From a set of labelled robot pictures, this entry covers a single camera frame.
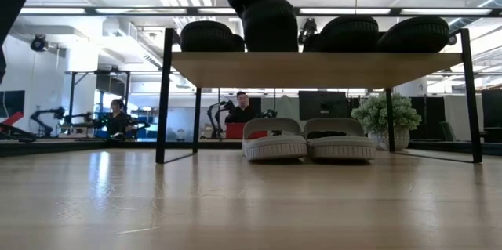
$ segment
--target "potted plant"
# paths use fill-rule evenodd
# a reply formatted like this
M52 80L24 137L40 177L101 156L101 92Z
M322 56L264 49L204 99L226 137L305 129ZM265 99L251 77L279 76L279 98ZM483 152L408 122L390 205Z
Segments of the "potted plant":
M411 107L411 99L403 98L399 93L392 95L392 111L395 149L403 150L409 144L409 130L417 129L422 117ZM376 142L379 150L389 150L387 101L384 95L362 101L359 108L352 110L351 116L362 123L368 137Z

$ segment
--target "chair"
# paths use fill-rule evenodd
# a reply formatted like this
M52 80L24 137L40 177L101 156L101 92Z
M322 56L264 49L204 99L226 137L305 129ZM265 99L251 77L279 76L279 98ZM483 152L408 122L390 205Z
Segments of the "chair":
M448 123L447 121L440 121L439 125L441 126L442 134L444 135L446 141L457 141L450 123Z
M309 139L311 132L344 132L347 136ZM373 160L377 144L365 137L361 123L348 118L319 118L305 124L310 158Z
M255 132L283 131L289 134L249 139ZM307 156L307 141L300 125L290 118L258 118L244 126L242 150L248 161L300 158Z

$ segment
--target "shelf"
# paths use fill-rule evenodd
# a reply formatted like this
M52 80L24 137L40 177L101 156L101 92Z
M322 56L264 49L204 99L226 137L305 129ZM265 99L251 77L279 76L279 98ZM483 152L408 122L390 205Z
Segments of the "shelf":
M173 53L199 88L365 88L401 85L462 63L459 53Z

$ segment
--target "floor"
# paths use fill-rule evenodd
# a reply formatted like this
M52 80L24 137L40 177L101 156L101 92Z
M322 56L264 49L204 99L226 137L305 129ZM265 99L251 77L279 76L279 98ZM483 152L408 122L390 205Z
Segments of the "floor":
M171 156L183 151L169 151ZM502 249L502 158L250 164L232 150L0 158L5 249Z

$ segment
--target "black shirt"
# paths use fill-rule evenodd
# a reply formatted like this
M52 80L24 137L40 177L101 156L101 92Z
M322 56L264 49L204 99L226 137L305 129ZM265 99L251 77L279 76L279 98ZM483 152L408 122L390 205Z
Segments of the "black shirt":
M253 120L256 117L251 106L241 109L241 107L235 107L230 110L230 114L225 118L225 123L246 123Z
M118 113L117 116L113 116L113 113L110 113L108 116L107 123L107 132L113 136L118 132L126 132L127 125L129 124L129 118L125 112Z

